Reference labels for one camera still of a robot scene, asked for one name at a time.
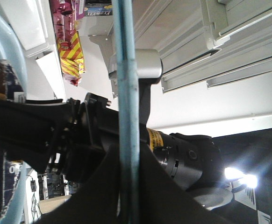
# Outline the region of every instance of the light blue pole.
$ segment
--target light blue pole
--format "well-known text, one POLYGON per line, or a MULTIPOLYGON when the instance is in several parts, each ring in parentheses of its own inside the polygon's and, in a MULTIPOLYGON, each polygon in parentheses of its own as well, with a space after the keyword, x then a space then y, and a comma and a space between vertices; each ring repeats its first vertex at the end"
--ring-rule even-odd
POLYGON ((139 223, 139 90, 131 0, 112 0, 119 92, 121 223, 139 223))

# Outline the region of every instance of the cardboard box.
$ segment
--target cardboard box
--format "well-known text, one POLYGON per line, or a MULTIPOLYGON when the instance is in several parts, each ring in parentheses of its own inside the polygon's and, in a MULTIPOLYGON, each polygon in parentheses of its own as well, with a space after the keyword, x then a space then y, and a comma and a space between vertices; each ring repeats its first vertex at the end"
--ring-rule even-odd
POLYGON ((86 3, 85 16, 113 15, 113 7, 110 3, 86 3))

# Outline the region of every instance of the fluorescent light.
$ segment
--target fluorescent light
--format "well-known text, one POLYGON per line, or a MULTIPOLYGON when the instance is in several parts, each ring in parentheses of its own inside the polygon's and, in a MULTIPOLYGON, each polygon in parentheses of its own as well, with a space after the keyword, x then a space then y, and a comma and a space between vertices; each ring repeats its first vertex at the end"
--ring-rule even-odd
POLYGON ((249 188, 256 188, 258 186, 258 178, 255 175, 247 174, 239 179, 241 184, 246 184, 249 188))
POLYGON ((228 180, 238 180, 241 184, 246 184, 249 188, 256 188, 258 186, 258 178, 255 175, 244 174, 236 168, 225 168, 225 178, 228 180))
POLYGON ((225 168, 224 174, 225 174, 225 178, 228 180, 236 180, 236 179, 243 178, 245 176, 245 174, 242 171, 236 168, 231 168, 231 167, 225 168))
POLYGON ((208 80, 207 86, 214 87, 218 85, 233 83, 258 75, 268 74, 271 72, 272 57, 219 74, 218 77, 208 80))

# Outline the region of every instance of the white wall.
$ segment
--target white wall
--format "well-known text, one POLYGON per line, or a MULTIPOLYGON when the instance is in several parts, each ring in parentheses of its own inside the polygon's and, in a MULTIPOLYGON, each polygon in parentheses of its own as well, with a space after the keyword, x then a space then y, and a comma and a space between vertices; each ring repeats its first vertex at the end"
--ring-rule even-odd
POLYGON ((112 109, 117 109, 117 99, 113 99, 111 83, 104 63, 100 47, 90 41, 88 36, 80 36, 83 49, 86 73, 83 74, 78 87, 65 84, 67 98, 84 100, 87 92, 91 92, 112 101, 112 109))
POLYGON ((162 93, 152 87, 148 127, 213 137, 272 127, 272 73, 207 88, 201 82, 162 93))

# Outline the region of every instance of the white label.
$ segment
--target white label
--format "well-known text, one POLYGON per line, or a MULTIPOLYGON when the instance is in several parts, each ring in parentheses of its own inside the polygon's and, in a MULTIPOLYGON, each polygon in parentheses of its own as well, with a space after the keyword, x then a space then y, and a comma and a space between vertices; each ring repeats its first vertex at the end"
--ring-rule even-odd
POLYGON ((270 224, 270 216, 258 211, 258 224, 270 224))

